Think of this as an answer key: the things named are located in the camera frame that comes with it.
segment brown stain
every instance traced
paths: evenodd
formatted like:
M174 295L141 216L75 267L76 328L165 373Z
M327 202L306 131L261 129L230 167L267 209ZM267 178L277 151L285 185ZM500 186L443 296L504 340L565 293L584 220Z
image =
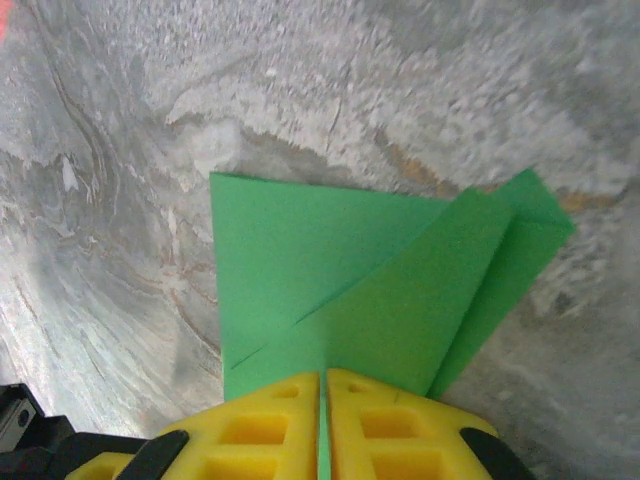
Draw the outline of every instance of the brown stain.
M198 339L202 343L204 343L205 345L207 345L211 349L211 351L214 353L216 358L220 359L221 358L220 357L220 347L218 345L216 345L215 343L211 342L208 338L206 338L202 334L202 332L200 332L200 329L196 327L196 325L191 320L191 317L187 313L187 309L186 309L184 303L182 302L180 297L178 297L178 294L176 293L175 289L172 288L171 290L169 290L169 296L171 297L171 300L173 301L173 304L175 305L176 310L178 310L178 314L180 315L180 318L182 318L182 320L184 320L184 323L191 329L193 334L196 337L198 337Z
M37 319L38 314L36 313L35 308L33 308L33 306L31 305L31 302L29 302L29 300L27 299L27 296L22 291L22 285L20 285L20 281L18 280L18 277L14 276L12 280L14 285L16 286L16 289L18 290L18 295L20 295L20 300L22 300L22 303L24 304L26 309L29 310L29 313L31 314L31 316Z
M409 157L398 145L388 144L386 153L390 162L398 168L403 177L420 185L433 188L436 197L451 198L461 192L460 187L449 180L441 179L434 169L415 158ZM484 193L492 193L502 185L502 183L493 183L481 185L478 188ZM558 202L567 213L610 208L621 200L620 197L612 195L597 195L585 192L556 192L556 196Z
M613 207L620 198L611 195L594 195L584 192L569 192L558 195L558 201L568 213L579 213L585 210L599 210Z
M270 142L277 142L286 145L289 149L291 149L291 153L293 154L301 154L301 153L313 153L315 152L310 148L302 148L295 143L289 142L288 140L284 140L277 135L272 135L271 133L255 133L252 130L245 129L243 131L243 135L245 139L252 143L257 147L264 147L265 145L269 145Z
M460 193L460 188L449 180L442 180L435 170L409 157L398 145L389 144L387 154L402 176L421 185L432 187L437 197L450 198Z

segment gray marble surface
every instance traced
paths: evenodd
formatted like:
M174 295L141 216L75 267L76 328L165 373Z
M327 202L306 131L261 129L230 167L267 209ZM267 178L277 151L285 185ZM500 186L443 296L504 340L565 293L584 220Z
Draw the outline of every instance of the gray marble surface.
M636 0L14 1L0 381L127 435L221 400L210 170L450 197L535 166L578 232L446 400L541 479L640 478L639 25Z

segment yellow foam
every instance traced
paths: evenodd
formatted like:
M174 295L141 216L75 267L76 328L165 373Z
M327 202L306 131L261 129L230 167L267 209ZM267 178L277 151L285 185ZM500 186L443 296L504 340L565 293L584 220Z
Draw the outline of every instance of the yellow foam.
M346 370L328 386L332 480L491 480L458 433L484 420Z
M302 373L167 427L189 441L163 480L315 480L318 395L318 374ZM67 480L115 479L131 458L99 455Z

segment green triangle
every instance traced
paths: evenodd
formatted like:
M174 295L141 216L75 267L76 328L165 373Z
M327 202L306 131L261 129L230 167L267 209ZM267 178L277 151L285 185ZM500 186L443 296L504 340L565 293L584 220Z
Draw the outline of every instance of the green triangle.
M212 174L224 372L400 252L446 202Z
M439 395L572 231L531 171L448 208L218 174L212 195L226 398L327 366Z

